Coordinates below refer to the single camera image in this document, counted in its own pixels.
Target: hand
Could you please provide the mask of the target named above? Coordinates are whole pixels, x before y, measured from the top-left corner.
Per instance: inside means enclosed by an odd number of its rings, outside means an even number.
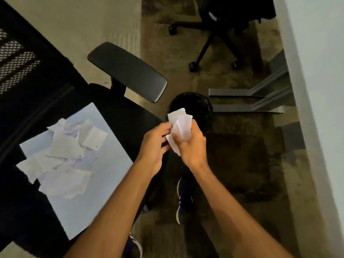
[[[206,139],[194,119],[191,125],[191,137],[188,141],[184,141],[177,134],[172,134],[172,137],[179,148],[184,164],[187,165],[192,172],[204,166],[208,166]]]
[[[170,122],[161,123],[144,135],[139,156],[135,161],[141,161],[151,169],[151,177],[158,173],[162,165],[162,155],[171,148],[170,144],[161,147],[161,144],[167,141],[165,135],[170,134],[171,128]]]

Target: trash bag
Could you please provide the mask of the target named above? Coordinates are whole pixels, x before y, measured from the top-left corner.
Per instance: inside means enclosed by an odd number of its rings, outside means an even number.
[[[202,132],[212,124],[213,106],[208,97],[196,92],[184,92],[176,96],[169,107],[168,113],[185,108],[185,112],[193,116]]]

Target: sneaker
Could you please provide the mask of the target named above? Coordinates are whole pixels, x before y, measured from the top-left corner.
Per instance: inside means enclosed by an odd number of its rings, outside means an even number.
[[[127,243],[124,247],[123,258],[142,258],[142,246],[130,233]]]
[[[179,207],[175,217],[178,224],[180,224],[181,218],[184,213],[190,213],[192,211],[192,185],[186,178],[181,178],[177,184],[177,194],[179,199]]]

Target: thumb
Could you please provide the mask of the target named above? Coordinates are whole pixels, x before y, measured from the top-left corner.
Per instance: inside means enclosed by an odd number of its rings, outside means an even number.
[[[184,142],[184,140],[177,134],[172,134],[172,138],[178,147],[180,147],[180,145]]]

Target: chair caster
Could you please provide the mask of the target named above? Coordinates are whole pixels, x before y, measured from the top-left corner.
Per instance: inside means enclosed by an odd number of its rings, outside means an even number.
[[[190,72],[196,72],[198,70],[198,64],[196,62],[190,62],[189,63],[189,71]]]
[[[243,61],[242,60],[236,60],[230,64],[233,70],[238,70],[243,66]]]
[[[175,26],[174,24],[169,25],[169,33],[170,35],[177,34],[177,26]]]

